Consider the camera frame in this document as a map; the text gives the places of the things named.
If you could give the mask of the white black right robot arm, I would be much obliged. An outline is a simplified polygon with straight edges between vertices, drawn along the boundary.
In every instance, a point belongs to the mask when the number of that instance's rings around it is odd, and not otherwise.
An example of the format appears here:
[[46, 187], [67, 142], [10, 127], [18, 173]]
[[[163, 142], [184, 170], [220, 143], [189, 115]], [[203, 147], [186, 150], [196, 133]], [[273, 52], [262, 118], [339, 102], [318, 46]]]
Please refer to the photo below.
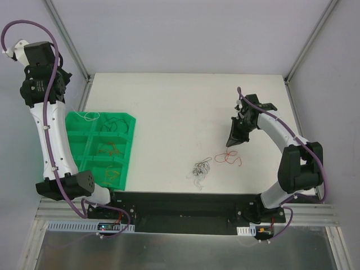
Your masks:
[[231, 131], [226, 146], [232, 147], [250, 141], [250, 132], [259, 129], [275, 143], [282, 156], [277, 182], [260, 194], [260, 203], [253, 207], [254, 218], [266, 222], [273, 209], [281, 206], [299, 192], [323, 184], [323, 149], [318, 142], [309, 142], [282, 120], [272, 103], [260, 103], [256, 94], [239, 94], [232, 117]]

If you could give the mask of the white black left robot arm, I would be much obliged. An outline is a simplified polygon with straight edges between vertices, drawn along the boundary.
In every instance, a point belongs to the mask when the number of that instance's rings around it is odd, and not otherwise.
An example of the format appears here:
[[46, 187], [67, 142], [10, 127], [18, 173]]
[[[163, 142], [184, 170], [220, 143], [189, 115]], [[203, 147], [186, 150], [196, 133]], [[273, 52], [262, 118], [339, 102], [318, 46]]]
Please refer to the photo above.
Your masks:
[[44, 180], [35, 185], [37, 193], [56, 201], [63, 200], [65, 195], [70, 200], [83, 197], [100, 204], [99, 211], [105, 218], [115, 218], [119, 205], [111, 200], [110, 191], [96, 184], [90, 171], [80, 172], [70, 151], [64, 95], [72, 74], [63, 70], [62, 58], [51, 84], [47, 121], [43, 120], [44, 98], [55, 63], [53, 48], [51, 42], [28, 43], [25, 40], [15, 46], [15, 56], [25, 67], [20, 94], [36, 123], [43, 154]]

